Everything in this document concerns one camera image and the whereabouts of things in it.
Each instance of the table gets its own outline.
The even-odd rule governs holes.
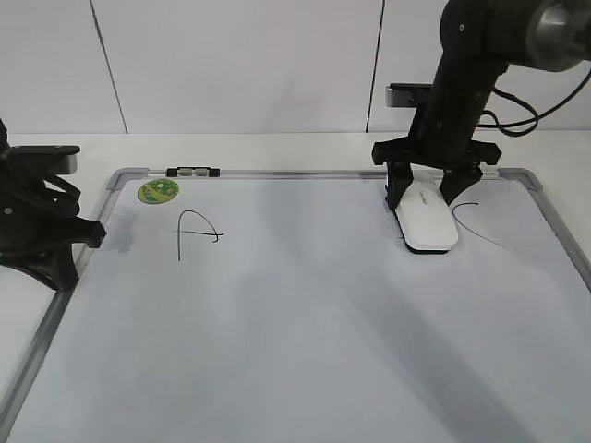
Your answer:
[[[11,135],[11,145],[82,147],[78,172],[67,179],[82,191],[80,215],[90,217],[104,185],[124,167],[216,166],[243,170],[373,169],[374,141],[403,134],[248,135]],[[591,131],[538,131],[526,138],[482,132],[499,143],[501,167],[534,172],[588,257],[591,257]],[[15,271],[0,269],[0,396],[4,395],[53,292]]]

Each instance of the black marker drawing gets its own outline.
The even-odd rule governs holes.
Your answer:
[[[467,230],[469,233],[472,233],[473,235],[475,235],[476,237],[479,237],[479,238],[481,238],[481,239],[483,239],[483,240],[486,240],[486,241],[487,241],[487,242],[489,242],[489,243],[492,243],[493,245],[496,245],[496,246],[498,246],[498,247],[502,247],[502,248],[504,249],[504,246],[503,246],[503,245],[501,245],[500,243],[497,243],[497,242],[495,242],[495,241],[493,241],[493,240],[490,240],[489,238],[485,237],[484,235],[481,235],[481,234],[477,233],[476,231],[473,231],[472,229],[468,228],[468,227],[467,227],[465,224],[463,224],[463,223],[462,223],[462,222],[461,222],[461,221],[458,219],[458,217],[457,217],[457,215],[455,214],[455,212],[456,212],[456,210],[457,210],[458,208],[461,208],[461,207],[463,207],[463,206],[478,206],[478,203],[476,203],[476,202],[472,201],[472,202],[468,202],[468,203],[460,203],[459,205],[455,205],[455,207],[454,207],[454,208],[453,208],[453,210],[452,210],[452,215],[453,215],[453,217],[455,218],[455,220],[458,222],[458,224],[459,224],[460,226],[462,226],[464,229],[466,229],[466,230]]]
[[[182,231],[181,221],[183,220],[183,216],[189,213],[201,217],[201,219],[203,219],[207,224],[210,225],[213,233],[200,233],[198,231]],[[206,235],[209,237],[215,237],[215,240],[213,240],[214,243],[218,243],[220,241],[220,237],[223,236],[223,233],[218,233],[213,224],[211,224],[211,221],[207,220],[207,217],[205,217],[203,214],[197,212],[196,210],[184,210],[183,212],[181,212],[181,215],[178,216],[178,223],[176,224],[176,250],[178,251],[179,262],[181,261],[181,233],[193,233],[196,235]]]

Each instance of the black cable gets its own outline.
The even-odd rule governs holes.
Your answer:
[[[531,104],[529,104],[526,101],[521,100],[518,97],[515,97],[514,95],[510,94],[509,92],[505,92],[503,90],[498,90],[496,88],[492,91],[495,94],[497,94],[499,97],[501,97],[502,99],[508,100],[510,102],[520,105],[521,107],[525,108],[527,111],[529,111],[534,116],[532,119],[534,124],[532,124],[527,129],[525,129],[523,131],[510,131],[509,129],[507,129],[506,125],[502,124],[499,121],[499,118],[497,117],[497,115],[495,113],[493,113],[492,111],[488,111],[488,110],[484,111],[482,114],[492,117],[492,119],[495,121],[494,127],[499,129],[503,135],[505,135],[507,137],[518,138],[518,137],[526,136],[527,134],[530,134],[537,129],[537,125],[539,124],[539,115],[538,115],[536,109]]]
[[[579,94],[579,92],[581,92],[581,90],[583,90],[583,88],[589,83],[590,80],[591,80],[591,69],[589,69],[589,72],[583,78],[583,80],[581,81],[579,86],[577,86],[573,90],[573,92],[571,92],[562,102],[558,103],[556,106],[551,107],[546,112],[540,114],[538,117],[528,118],[527,120],[522,120],[521,122],[502,124],[503,129],[510,129],[512,127],[518,127],[518,126],[536,123],[536,122],[539,122],[540,120],[548,117],[549,115],[554,114],[559,109],[561,109],[564,105],[569,103],[574,97],[576,97]],[[492,111],[486,111],[486,115],[490,115],[490,114],[494,114],[494,113]],[[485,128],[485,129],[499,129],[500,128],[499,125],[478,125],[478,127]]]

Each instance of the whiteboard frame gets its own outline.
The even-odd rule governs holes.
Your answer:
[[[433,179],[442,178],[441,172],[429,171]],[[146,178],[164,178],[165,170],[153,171],[147,168],[126,168],[113,174],[101,197],[93,219],[106,224],[109,220],[119,195],[126,184],[133,180]],[[175,177],[175,180],[223,180],[224,178],[241,179],[380,179],[384,182],[387,175],[384,171],[222,171],[219,178],[209,177]],[[483,180],[513,180],[520,182],[536,202],[546,222],[556,234],[566,254],[571,259],[576,270],[587,286],[591,296],[591,263],[581,247],[569,232],[559,213],[554,209],[548,197],[544,193],[544,187],[536,176],[526,169],[498,169],[484,173]],[[89,264],[92,249],[83,246],[76,260],[78,274],[82,275]],[[23,356],[16,374],[13,376],[2,402],[0,402],[0,443],[6,443],[13,424],[17,420],[18,413],[29,394],[30,388],[42,366],[43,360],[59,328],[59,324],[66,312],[66,308],[76,289],[71,291],[58,291],[43,315],[42,321],[35,332],[30,344]]]

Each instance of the round sticker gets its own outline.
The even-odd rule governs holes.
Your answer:
[[[178,195],[177,182],[168,179],[152,180],[138,191],[138,198],[148,205],[161,205]]]

